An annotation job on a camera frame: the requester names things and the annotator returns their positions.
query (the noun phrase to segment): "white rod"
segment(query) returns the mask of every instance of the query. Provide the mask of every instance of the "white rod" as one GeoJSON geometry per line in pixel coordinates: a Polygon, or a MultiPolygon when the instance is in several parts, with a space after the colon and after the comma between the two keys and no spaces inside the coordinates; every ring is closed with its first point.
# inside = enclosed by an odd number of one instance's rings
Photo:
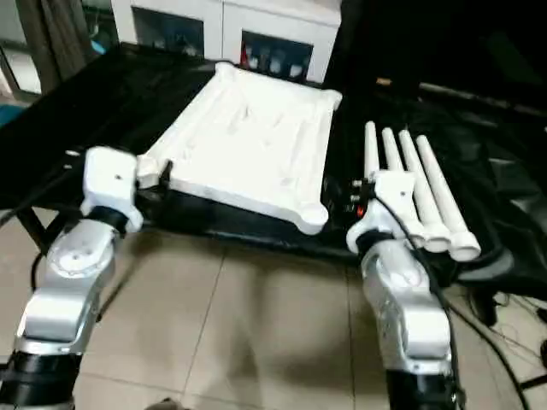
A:
{"type": "Polygon", "coordinates": [[[421,160],[426,169],[429,184],[432,187],[433,195],[438,205],[438,209],[443,217],[444,224],[451,232],[451,245],[449,248],[450,256],[455,261],[472,261],[480,255],[480,246],[475,235],[469,231],[462,213],[458,208],[456,199],[450,191],[443,171],[437,162],[429,141],[425,135],[420,135],[416,139],[421,160]]]}
{"type": "Polygon", "coordinates": [[[369,121],[365,124],[365,179],[371,179],[372,174],[378,170],[379,157],[376,125],[372,121],[369,121]]]}
{"type": "Polygon", "coordinates": [[[425,248],[430,252],[444,252],[450,246],[450,232],[444,226],[441,215],[438,213],[437,204],[427,183],[410,133],[406,130],[399,132],[399,141],[407,168],[415,176],[414,199],[421,223],[428,234],[425,248]]]}
{"type": "Polygon", "coordinates": [[[404,171],[403,162],[401,161],[391,128],[384,128],[382,130],[382,139],[384,141],[385,159],[387,160],[388,169],[392,171],[404,171]]]}
{"type": "MultiPolygon", "coordinates": [[[[391,128],[384,128],[382,130],[382,140],[384,141],[385,158],[387,160],[387,167],[390,171],[404,172],[403,162],[399,155],[399,149],[393,136],[391,128]]],[[[417,247],[421,248],[426,243],[426,230],[424,226],[418,220],[418,214],[412,199],[409,199],[408,210],[403,217],[403,222],[407,226],[407,229],[414,240],[417,247]]]]}

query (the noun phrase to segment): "wall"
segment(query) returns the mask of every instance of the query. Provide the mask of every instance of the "wall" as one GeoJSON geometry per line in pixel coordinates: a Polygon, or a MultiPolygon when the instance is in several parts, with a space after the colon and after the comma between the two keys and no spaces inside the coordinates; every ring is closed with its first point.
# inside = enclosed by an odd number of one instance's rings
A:
{"type": "Polygon", "coordinates": [[[15,0],[0,1],[0,41],[26,44],[15,0]]]}

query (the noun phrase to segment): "black tablecloth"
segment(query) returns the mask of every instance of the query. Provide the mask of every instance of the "black tablecloth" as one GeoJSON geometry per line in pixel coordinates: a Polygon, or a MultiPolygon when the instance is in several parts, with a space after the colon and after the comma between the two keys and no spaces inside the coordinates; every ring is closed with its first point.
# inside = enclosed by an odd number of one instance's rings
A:
{"type": "MultiPolygon", "coordinates": [[[[0,205],[11,207],[97,144],[144,153],[209,81],[215,64],[123,44],[94,61],[0,130],[0,205]]],[[[346,95],[335,114],[322,202],[330,219],[309,237],[288,222],[177,192],[169,192],[149,223],[168,231],[229,238],[270,249],[357,263],[345,246],[355,216],[344,212],[349,182],[362,176],[363,127],[405,126],[425,133],[464,217],[483,247],[480,261],[454,266],[433,258],[439,275],[461,271],[468,284],[547,297],[547,202],[544,120],[524,114],[404,96],[389,88],[346,95]]],[[[75,210],[81,173],[45,195],[39,206],[75,210]]]]}

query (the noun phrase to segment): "table leg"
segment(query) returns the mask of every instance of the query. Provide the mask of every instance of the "table leg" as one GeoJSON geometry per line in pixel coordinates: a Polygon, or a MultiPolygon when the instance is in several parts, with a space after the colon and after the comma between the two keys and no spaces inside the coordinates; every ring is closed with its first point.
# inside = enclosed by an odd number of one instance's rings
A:
{"type": "Polygon", "coordinates": [[[17,214],[17,218],[36,243],[42,255],[48,253],[51,244],[68,222],[67,215],[60,212],[46,228],[32,208],[23,209],[17,214]]]}

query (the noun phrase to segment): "curtain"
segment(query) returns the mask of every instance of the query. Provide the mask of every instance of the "curtain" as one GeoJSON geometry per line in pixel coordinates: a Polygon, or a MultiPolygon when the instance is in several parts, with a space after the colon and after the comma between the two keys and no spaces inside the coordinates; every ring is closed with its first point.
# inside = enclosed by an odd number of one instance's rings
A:
{"type": "Polygon", "coordinates": [[[17,9],[43,94],[93,59],[79,0],[17,0],[17,9]]]}

